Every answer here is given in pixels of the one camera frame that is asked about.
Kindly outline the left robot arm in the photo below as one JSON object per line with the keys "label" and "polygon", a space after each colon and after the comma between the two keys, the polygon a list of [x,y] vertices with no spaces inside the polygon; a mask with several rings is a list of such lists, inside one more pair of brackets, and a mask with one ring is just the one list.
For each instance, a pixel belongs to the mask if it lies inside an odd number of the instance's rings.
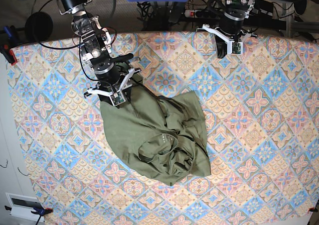
{"label": "left robot arm", "polygon": [[252,36],[253,31],[245,30],[244,20],[254,8],[256,0],[208,0],[207,9],[219,19],[214,28],[204,25],[202,28],[214,34],[217,58],[226,55],[241,55],[243,42]]}

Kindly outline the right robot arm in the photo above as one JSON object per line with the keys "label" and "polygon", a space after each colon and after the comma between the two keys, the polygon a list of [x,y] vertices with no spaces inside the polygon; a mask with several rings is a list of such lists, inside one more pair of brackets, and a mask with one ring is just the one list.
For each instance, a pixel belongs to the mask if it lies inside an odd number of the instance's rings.
{"label": "right robot arm", "polygon": [[107,28],[99,24],[99,16],[89,14],[85,5],[87,0],[56,0],[61,2],[65,12],[71,14],[73,20],[71,28],[79,36],[79,51],[81,62],[93,69],[100,89],[116,92],[123,80],[123,76],[116,67],[116,63],[126,62],[133,58],[131,53],[111,57],[112,38]]}

